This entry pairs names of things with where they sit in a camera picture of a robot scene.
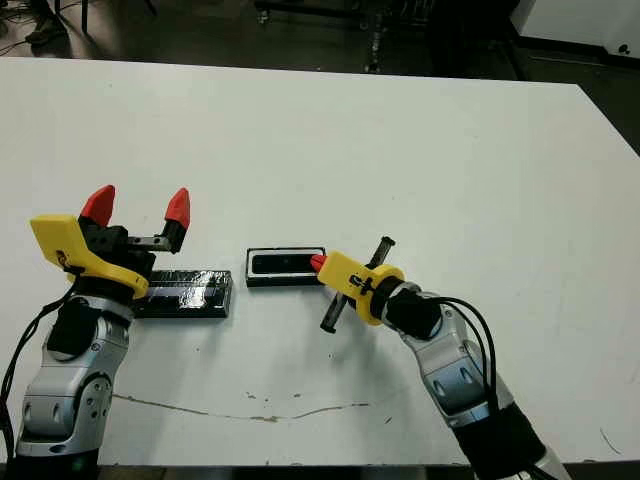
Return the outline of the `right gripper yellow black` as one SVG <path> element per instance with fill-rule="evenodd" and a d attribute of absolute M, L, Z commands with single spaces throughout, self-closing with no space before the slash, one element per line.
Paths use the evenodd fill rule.
<path fill-rule="evenodd" d="M 328 255 L 315 254 L 311 267 L 318 281 L 336 291 L 320 328 L 328 333 L 336 331 L 337 321 L 347 304 L 354 307 L 357 316 L 366 324 L 383 323 L 383 310 L 393 291 L 405 282 L 404 273 L 384 261 L 395 241 L 383 236 L 371 260 L 361 264 L 343 253 L 332 251 Z"/>

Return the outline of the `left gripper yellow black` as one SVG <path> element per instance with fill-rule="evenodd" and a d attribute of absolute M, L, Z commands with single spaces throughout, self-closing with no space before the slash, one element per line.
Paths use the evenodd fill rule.
<path fill-rule="evenodd" d="M 121 287 L 129 300 L 146 295 L 156 254 L 180 251 L 190 226 L 190 195 L 179 189 L 170 199 L 161 234 L 130 235 L 110 223 L 115 187 L 105 185 L 85 202 L 80 215 L 40 215 L 30 221 L 47 261 L 77 276 Z"/>

